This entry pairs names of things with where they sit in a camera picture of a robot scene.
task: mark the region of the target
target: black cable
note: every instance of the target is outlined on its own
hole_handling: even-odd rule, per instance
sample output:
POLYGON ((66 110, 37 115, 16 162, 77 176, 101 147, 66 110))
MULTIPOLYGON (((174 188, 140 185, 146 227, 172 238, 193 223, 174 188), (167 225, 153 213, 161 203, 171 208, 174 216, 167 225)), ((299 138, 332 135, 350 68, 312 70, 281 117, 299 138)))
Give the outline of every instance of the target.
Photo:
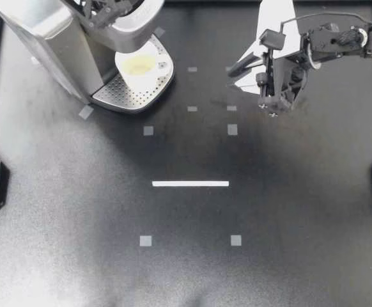
POLYGON ((309 15, 304 15, 304 16, 300 16, 300 17, 295 17, 295 18, 292 18, 292 19, 288 19, 286 21, 283 21, 281 22, 281 25, 280 25, 280 33, 283 33, 283 29, 284 29, 284 25, 291 22, 291 21, 294 21, 294 20, 301 20, 301 19, 305 19, 305 18, 309 18, 309 17, 314 17, 314 16, 321 16, 321 15, 333 15, 333 16, 350 16, 350 17, 355 17, 367 24, 369 24, 370 26, 372 26, 372 22, 369 21, 369 20, 366 20, 364 19, 362 16, 358 15, 358 14, 354 14, 354 13, 342 13, 342 12, 323 12, 323 13, 314 13, 314 14, 309 14, 309 15))

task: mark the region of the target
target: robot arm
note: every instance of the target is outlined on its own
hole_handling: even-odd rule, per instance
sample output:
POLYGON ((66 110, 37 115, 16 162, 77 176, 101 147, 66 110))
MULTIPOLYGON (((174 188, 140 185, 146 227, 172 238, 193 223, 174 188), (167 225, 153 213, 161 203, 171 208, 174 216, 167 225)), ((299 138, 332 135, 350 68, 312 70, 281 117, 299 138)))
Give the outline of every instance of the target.
MULTIPOLYGON (((263 0, 260 15, 267 13, 265 8, 273 1, 263 0)), ((292 0, 285 4, 292 9, 292 16, 292 0)), ((372 58, 372 22, 358 15, 325 12, 285 20, 280 17, 271 28, 262 26, 260 16, 258 28, 262 33, 258 31, 258 39, 232 67, 229 76, 237 78, 236 87, 260 95, 258 105, 271 117, 295 109, 310 70, 343 56, 372 58), (336 24, 328 23, 299 35, 297 20, 317 15, 353 16, 363 23, 342 32, 336 24)))

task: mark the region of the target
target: white cup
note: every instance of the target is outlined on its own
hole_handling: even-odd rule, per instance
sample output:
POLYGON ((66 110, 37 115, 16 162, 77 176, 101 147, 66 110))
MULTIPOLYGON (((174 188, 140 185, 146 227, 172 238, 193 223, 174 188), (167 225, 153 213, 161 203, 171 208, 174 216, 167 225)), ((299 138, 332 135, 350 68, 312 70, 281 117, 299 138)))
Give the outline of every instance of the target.
POLYGON ((171 58, 168 54, 159 54, 156 46, 147 42, 133 53, 115 54, 115 64, 122 79, 133 91, 152 91, 159 77, 170 73, 171 58))

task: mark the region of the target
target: black mat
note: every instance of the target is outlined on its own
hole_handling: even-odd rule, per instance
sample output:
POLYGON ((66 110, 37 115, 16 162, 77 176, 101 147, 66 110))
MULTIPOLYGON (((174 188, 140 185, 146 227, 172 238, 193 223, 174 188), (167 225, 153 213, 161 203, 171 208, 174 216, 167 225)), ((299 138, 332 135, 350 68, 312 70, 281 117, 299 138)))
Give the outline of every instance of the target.
MULTIPOLYGON (((322 10, 372 19, 368 3, 297 6, 322 10)), ((86 121, 5 29, 0 158, 12 176, 0 307, 372 306, 372 60, 327 63, 302 107, 272 120, 226 87, 257 15, 255 4, 166 6, 159 26, 175 83, 140 116, 96 107, 86 121), (140 235, 153 246, 140 248, 140 235)))

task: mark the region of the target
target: white tape marker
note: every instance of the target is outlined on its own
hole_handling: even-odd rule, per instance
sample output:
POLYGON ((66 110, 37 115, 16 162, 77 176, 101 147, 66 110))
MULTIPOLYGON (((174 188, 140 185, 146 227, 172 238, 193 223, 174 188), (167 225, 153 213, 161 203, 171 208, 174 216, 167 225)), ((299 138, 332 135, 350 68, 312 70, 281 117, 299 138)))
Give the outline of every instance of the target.
POLYGON ((165 30, 163 30, 161 27, 157 27, 154 31, 155 35, 160 38, 163 34, 165 34, 165 30))
POLYGON ((93 111, 94 111, 94 109, 92 107, 84 106, 84 108, 79 113, 79 116, 84 118, 85 120, 87 120, 88 117, 92 114, 93 111))
POLYGON ((153 187, 228 187, 228 181, 152 181, 153 187))

